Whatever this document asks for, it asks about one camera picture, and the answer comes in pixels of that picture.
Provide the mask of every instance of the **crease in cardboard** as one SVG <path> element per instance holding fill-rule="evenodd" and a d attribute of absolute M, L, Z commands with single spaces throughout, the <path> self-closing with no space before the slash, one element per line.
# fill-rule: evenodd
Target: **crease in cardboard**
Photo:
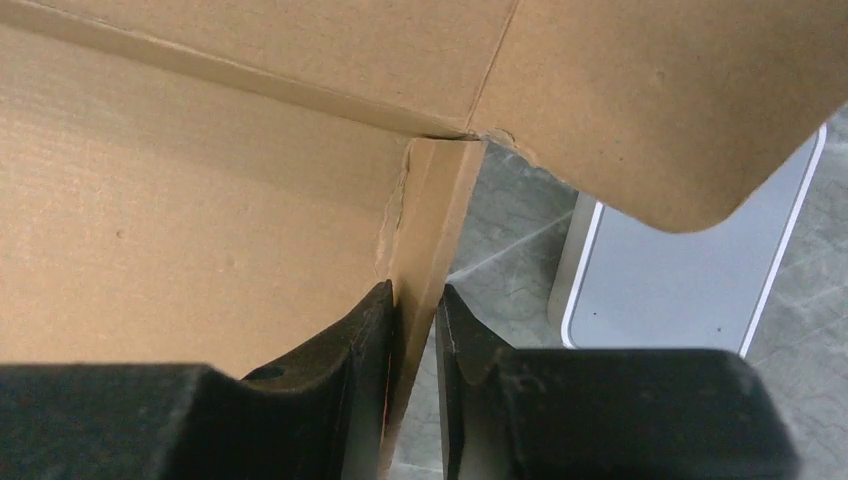
<path fill-rule="evenodd" d="M 462 126 L 453 125 L 456 120 L 316 86 L 52 6 L 0 0 L 0 23 L 394 132 L 451 140 L 463 136 Z"/>
<path fill-rule="evenodd" d="M 500 33 L 500 38 L 498 38 L 498 43 L 495 45 L 495 50 L 492 52 L 489 64 L 486 65 L 486 73 L 483 74 L 483 81 L 480 82 L 480 87 L 477 89 L 477 93 L 474 95 L 474 101 L 471 102 L 471 108 L 468 110 L 468 117 L 465 119 L 465 130 L 470 130 L 471 121 L 474 118 L 474 114 L 477 112 L 477 104 L 480 103 L 480 99 L 483 97 L 483 91 L 486 89 L 486 84 L 489 82 L 489 75 L 491 75 L 492 70 L 495 68 L 495 62 L 497 61 L 498 55 L 500 54 L 501 48 L 506 40 L 506 32 L 509 31 L 509 27 L 512 25 L 512 19 L 515 18 L 515 12 L 518 10 L 519 3 L 521 3 L 521 0 L 515 0 L 510 6 L 509 13 L 507 14 L 506 21 L 504 22 L 503 29 Z"/>
<path fill-rule="evenodd" d="M 401 217 L 403 216 L 404 196 L 406 195 L 406 179 L 409 176 L 409 161 L 412 142 L 406 147 L 403 154 L 403 165 L 398 173 L 398 180 L 386 206 L 383 210 L 383 222 L 377 232 L 377 252 L 374 256 L 374 274 L 377 278 L 386 278 L 389 275 L 395 247 L 398 243 L 398 230 L 400 230 Z"/>

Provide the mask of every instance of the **corrugated cardboard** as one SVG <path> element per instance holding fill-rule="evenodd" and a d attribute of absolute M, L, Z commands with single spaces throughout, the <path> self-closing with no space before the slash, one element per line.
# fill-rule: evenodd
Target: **corrugated cardboard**
<path fill-rule="evenodd" d="M 390 277 L 387 453 L 480 137 L 687 231 L 848 97 L 838 0 L 0 0 L 0 24 L 0 361 L 238 376 Z"/>

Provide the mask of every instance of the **brown cardboard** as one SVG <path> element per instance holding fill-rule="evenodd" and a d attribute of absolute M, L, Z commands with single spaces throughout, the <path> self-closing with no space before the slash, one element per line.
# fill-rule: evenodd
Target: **brown cardboard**
<path fill-rule="evenodd" d="M 389 452 L 477 138 L 651 225 L 705 228 L 848 97 L 847 10 L 0 0 L 0 362 L 238 376 L 388 276 Z"/>
<path fill-rule="evenodd" d="M 8 27 L 0 45 L 0 363 L 206 361 L 244 375 L 388 275 L 408 137 Z M 479 162 L 477 142 L 451 144 L 409 178 L 467 200 L 473 165 L 439 183 L 418 173 Z M 429 208 L 421 195 L 405 205 Z M 396 267 L 400 295 L 430 299 L 452 248 L 420 258 L 435 276 Z"/>
<path fill-rule="evenodd" d="M 472 128 L 650 225 L 698 230 L 848 98 L 846 65 L 844 0 L 522 0 Z"/>
<path fill-rule="evenodd" d="M 143 55 L 157 65 L 287 102 L 301 103 L 306 95 L 311 108 L 360 120 L 365 115 L 387 128 L 397 126 L 384 115 L 402 124 L 417 119 L 405 129 L 443 135 L 465 128 L 515 1 L 2 3 L 6 16 L 50 35 L 91 42 L 96 30 L 98 48 Z M 61 19 L 73 26 L 56 28 Z M 245 81 L 245 72 L 251 81 Z"/>

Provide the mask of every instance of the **cardboard flap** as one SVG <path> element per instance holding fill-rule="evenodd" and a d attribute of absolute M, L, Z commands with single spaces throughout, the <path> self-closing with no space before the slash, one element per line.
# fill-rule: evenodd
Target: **cardboard flap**
<path fill-rule="evenodd" d="M 0 45 L 0 363 L 242 376 L 385 278 L 407 137 L 8 27 Z"/>
<path fill-rule="evenodd" d="M 668 231 L 739 206 L 846 98 L 848 2 L 523 0 L 472 129 Z"/>
<path fill-rule="evenodd" d="M 517 0 L 0 0 L 0 21 L 337 116 L 457 135 Z"/>

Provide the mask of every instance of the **cardboard panel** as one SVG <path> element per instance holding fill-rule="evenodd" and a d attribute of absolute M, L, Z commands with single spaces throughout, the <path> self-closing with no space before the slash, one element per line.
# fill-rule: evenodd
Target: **cardboard panel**
<path fill-rule="evenodd" d="M 7 27 L 0 46 L 0 363 L 240 376 L 387 275 L 406 137 Z"/>
<path fill-rule="evenodd" d="M 391 464 L 401 419 L 459 244 L 484 151 L 482 142 L 416 139 L 411 143 L 391 265 L 401 312 L 392 358 L 402 360 L 392 362 L 393 389 L 383 442 L 383 470 Z"/>
<path fill-rule="evenodd" d="M 522 0 L 472 128 L 650 225 L 698 230 L 848 99 L 845 65 L 844 0 Z"/>
<path fill-rule="evenodd" d="M 309 87 L 335 92 L 336 102 L 352 97 L 462 129 L 515 1 L 485 6 L 448 0 L 4 3 L 48 7 L 273 76 L 289 89 L 287 100 L 297 101 Z"/>

